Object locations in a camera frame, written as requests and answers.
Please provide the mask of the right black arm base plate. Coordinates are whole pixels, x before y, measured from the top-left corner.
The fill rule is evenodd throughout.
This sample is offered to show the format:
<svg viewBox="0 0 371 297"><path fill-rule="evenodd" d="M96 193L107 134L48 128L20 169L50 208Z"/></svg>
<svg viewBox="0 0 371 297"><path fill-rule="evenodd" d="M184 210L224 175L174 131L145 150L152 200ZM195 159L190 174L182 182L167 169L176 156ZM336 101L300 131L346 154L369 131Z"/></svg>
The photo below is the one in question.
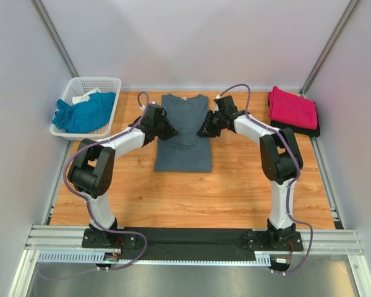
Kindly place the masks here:
<svg viewBox="0 0 371 297"><path fill-rule="evenodd" d="M247 230L241 235L241 239L252 251L301 252L304 250L299 232L293 232L290 235L275 235L274 232L268 230Z"/></svg>

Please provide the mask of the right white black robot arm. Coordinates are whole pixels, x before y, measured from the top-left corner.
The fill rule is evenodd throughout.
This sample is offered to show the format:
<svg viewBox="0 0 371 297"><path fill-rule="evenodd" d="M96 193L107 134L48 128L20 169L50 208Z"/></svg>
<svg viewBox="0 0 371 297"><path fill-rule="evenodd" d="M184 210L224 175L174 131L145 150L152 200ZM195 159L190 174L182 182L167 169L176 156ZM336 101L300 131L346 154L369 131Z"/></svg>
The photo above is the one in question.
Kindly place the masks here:
<svg viewBox="0 0 371 297"><path fill-rule="evenodd" d="M230 95L218 95L214 102L215 109L208 111L197 135L219 137L221 131L227 129L259 145L262 170L271 185L266 242L272 249L279 250L296 231L292 202L303 161L294 133L289 128L271 127L246 111L239 111Z"/></svg>

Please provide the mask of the grey-blue t-shirt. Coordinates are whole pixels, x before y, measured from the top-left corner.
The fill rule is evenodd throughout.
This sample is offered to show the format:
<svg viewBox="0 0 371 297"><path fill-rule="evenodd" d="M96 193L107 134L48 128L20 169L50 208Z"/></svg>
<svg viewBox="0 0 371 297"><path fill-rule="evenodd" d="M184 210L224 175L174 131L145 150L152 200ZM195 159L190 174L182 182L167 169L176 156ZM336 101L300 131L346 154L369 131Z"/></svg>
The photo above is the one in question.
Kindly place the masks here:
<svg viewBox="0 0 371 297"><path fill-rule="evenodd" d="M213 161L209 138L197 135L208 113L208 97L177 97L165 94L161 97L163 108L177 136L158 141L154 170L156 172L204 172L212 171Z"/></svg>

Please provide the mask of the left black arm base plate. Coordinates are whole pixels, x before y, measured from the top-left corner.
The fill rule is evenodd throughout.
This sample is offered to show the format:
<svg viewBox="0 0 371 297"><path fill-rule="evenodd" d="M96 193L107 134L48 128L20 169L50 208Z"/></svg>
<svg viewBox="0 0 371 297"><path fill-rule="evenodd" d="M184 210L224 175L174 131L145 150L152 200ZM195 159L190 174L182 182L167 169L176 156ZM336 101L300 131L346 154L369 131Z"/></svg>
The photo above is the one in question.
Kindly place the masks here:
<svg viewBox="0 0 371 297"><path fill-rule="evenodd" d="M84 231L82 238L82 247L89 249L134 249L136 245L136 235L110 233L91 228Z"/></svg>

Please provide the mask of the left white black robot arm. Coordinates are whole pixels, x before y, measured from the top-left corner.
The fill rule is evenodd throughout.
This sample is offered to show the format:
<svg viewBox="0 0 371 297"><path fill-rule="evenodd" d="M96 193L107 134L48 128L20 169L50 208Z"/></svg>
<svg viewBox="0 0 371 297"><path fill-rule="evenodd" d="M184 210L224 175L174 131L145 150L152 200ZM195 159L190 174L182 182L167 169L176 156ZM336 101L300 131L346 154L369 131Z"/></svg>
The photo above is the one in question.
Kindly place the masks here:
<svg viewBox="0 0 371 297"><path fill-rule="evenodd" d="M103 248L111 248L122 233L108 199L115 161L158 138L169 140L179 133L169 122L166 110L154 103L145 107L141 117L122 132L102 140L84 139L73 156L66 183L87 206L90 226L86 239L95 239Z"/></svg>

